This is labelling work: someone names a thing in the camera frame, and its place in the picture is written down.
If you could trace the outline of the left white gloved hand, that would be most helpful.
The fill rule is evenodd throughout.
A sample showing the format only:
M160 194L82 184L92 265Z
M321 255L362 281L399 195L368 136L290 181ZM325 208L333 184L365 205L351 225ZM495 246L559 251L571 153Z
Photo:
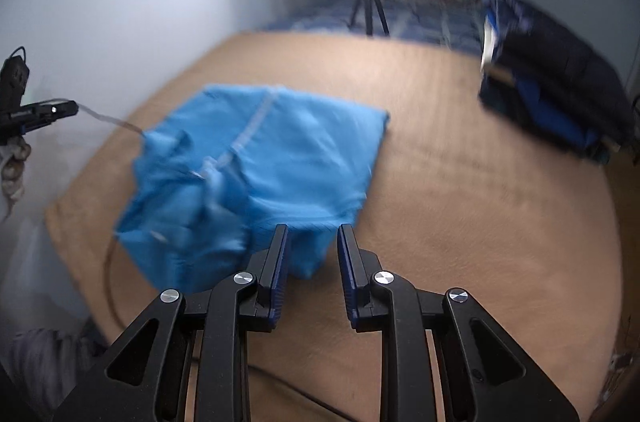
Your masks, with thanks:
M31 153L32 146L23 136L10 138L1 146L1 222L6 221L24 196L25 165Z

